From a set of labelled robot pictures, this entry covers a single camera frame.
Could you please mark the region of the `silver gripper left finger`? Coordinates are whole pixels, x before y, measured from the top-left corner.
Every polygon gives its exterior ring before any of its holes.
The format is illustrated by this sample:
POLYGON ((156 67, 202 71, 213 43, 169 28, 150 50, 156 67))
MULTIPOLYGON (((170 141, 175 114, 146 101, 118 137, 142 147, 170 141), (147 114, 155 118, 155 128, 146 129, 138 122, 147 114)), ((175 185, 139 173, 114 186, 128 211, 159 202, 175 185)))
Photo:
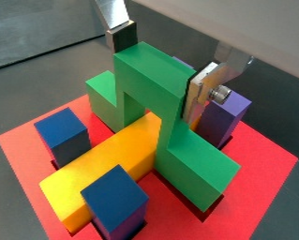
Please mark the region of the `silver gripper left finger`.
POLYGON ((107 44, 119 53, 138 43, 136 22, 130 19, 124 0, 94 0, 106 29, 107 44))

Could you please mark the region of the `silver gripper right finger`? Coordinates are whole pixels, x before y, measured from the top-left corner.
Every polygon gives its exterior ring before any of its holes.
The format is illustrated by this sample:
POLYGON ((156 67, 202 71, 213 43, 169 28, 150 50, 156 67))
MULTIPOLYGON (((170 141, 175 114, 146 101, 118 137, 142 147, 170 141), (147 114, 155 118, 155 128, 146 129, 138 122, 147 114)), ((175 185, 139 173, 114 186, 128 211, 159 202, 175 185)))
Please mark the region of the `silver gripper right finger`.
POLYGON ((182 118, 191 124, 205 110, 207 101, 223 104, 231 90, 225 83, 237 78, 247 69, 254 57, 227 43, 219 42, 214 60, 190 77, 183 103, 182 118))

